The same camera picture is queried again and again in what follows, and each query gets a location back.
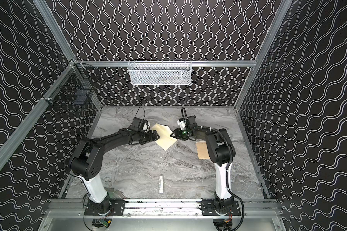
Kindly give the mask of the cream envelope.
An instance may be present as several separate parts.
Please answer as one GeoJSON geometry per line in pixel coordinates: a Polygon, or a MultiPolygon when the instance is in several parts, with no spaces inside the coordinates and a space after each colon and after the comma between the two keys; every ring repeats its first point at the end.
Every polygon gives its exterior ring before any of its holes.
{"type": "Polygon", "coordinates": [[[177,141],[176,138],[171,137],[172,131],[166,125],[161,125],[156,123],[152,128],[152,131],[156,131],[160,136],[158,140],[156,140],[156,144],[161,147],[164,151],[167,151],[172,145],[174,145],[177,141]]]}

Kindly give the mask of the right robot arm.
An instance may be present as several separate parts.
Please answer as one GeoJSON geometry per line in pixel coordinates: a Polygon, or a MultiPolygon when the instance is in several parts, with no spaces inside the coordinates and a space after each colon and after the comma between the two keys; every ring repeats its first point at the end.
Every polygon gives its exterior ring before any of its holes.
{"type": "Polygon", "coordinates": [[[226,129],[199,126],[195,119],[194,115],[179,119],[179,127],[170,136],[183,141],[200,139],[206,142],[209,158],[216,168],[215,208],[219,214],[225,214],[234,205],[230,169],[236,152],[226,129]]]}

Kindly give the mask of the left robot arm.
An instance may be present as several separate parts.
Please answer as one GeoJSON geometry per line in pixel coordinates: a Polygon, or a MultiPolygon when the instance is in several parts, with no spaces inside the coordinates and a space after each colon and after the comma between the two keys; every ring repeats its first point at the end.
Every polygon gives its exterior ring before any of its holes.
{"type": "Polygon", "coordinates": [[[106,215],[111,211],[110,196],[100,178],[104,155],[120,146],[144,145],[158,139],[160,135],[150,129],[147,120],[134,117],[128,128],[120,128],[117,132],[101,138],[83,138],[80,141],[68,165],[82,180],[89,195],[89,205],[95,208],[98,214],[106,215]]]}

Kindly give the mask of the tan letter paper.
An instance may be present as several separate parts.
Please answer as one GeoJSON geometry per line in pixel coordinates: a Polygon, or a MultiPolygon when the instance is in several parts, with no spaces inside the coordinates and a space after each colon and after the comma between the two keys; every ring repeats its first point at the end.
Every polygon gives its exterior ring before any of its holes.
{"type": "Polygon", "coordinates": [[[196,142],[198,159],[210,159],[206,141],[196,142]]]}

